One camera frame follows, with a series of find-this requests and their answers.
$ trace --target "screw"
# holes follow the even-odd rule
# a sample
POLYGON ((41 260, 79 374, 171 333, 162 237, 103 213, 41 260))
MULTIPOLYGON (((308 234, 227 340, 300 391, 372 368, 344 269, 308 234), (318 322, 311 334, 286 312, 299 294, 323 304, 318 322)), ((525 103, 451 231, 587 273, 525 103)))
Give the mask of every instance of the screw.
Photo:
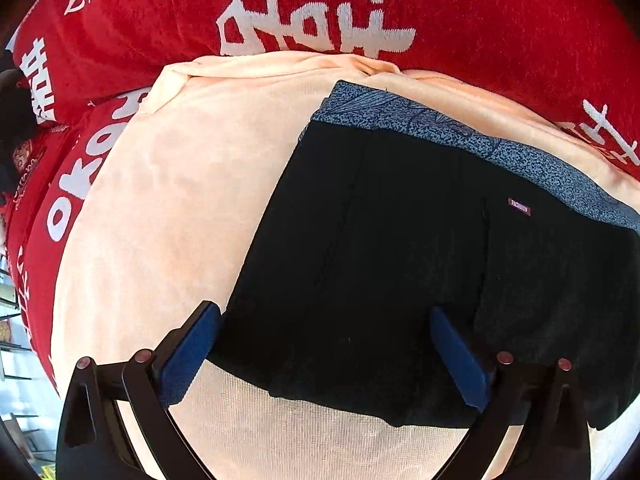
POLYGON ((501 365, 510 365, 513 363, 513 356, 509 352, 498 352, 496 357, 501 365))
POLYGON ((143 350, 138 350, 136 352, 136 355, 134 356, 134 359, 137 363, 146 363, 147 361, 149 361, 149 359, 151 359, 151 356, 153 354, 154 353, 151 350, 145 348, 143 350))
POLYGON ((82 358, 78 359, 78 362, 76 363, 76 368, 78 368, 78 370, 84 370, 90 364, 91 364, 91 358, 90 357, 82 357, 82 358))
POLYGON ((562 359, 558 359, 558 367, 561 370, 568 372, 569 370, 571 370, 571 361, 569 361, 569 359, 565 359, 564 357, 562 359))

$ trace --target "folded black garment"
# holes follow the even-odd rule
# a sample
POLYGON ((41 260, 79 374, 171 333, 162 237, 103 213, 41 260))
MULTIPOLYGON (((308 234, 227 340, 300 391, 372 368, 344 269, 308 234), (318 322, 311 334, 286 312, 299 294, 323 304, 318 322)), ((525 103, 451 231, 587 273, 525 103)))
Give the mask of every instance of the folded black garment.
POLYGON ((458 148, 312 121, 210 360, 272 396, 467 428, 431 344, 452 305, 496 351, 578 370, 590 424, 638 394, 640 241, 458 148))

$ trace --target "round rivet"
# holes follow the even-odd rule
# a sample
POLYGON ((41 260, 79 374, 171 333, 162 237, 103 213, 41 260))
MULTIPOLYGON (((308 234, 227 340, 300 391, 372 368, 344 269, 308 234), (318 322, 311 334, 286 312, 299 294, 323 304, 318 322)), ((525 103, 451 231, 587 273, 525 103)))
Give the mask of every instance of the round rivet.
POLYGON ((568 372, 569 370, 571 370, 571 361, 569 361, 569 359, 565 359, 564 357, 562 359, 558 359, 558 367, 561 370, 568 372))
POLYGON ((76 368, 78 368, 78 370, 84 370, 90 364, 91 364, 90 357, 82 357, 81 359, 78 359, 78 362, 76 363, 76 368))
POLYGON ((147 361, 149 361, 149 359, 151 359, 151 356, 153 354, 154 353, 151 350, 145 348, 143 350, 138 350, 136 352, 136 355, 134 356, 134 359, 137 363, 146 363, 147 361))
POLYGON ((513 363, 513 356, 509 352, 498 352, 496 357, 501 365, 510 365, 513 363))

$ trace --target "red patterned cloth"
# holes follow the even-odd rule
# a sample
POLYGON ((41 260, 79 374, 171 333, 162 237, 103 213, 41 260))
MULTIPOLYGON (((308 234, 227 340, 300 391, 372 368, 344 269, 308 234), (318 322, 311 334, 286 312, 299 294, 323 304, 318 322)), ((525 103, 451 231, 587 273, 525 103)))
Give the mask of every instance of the red patterned cloth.
POLYGON ((205 54, 356 52, 511 98, 640 178, 640 45, 609 0, 40 0, 15 62, 42 119, 205 54))
POLYGON ((10 273, 31 345, 54 384, 53 303, 66 240, 104 159, 147 91, 113 98, 68 128, 43 130, 8 205, 10 273))

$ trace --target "red blanket with white characters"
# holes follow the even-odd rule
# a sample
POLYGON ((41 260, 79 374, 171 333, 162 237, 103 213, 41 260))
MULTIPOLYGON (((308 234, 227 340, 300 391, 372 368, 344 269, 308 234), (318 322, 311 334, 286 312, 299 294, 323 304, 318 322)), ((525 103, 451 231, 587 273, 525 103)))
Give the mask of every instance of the red blanket with white characters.
POLYGON ((15 62, 42 119, 205 54, 356 52, 505 95, 640 178, 640 44, 609 0, 40 0, 15 62))
POLYGON ((66 240, 105 158, 148 90, 106 101, 57 135, 46 132, 9 204, 10 272, 31 345, 53 382, 53 303, 66 240))

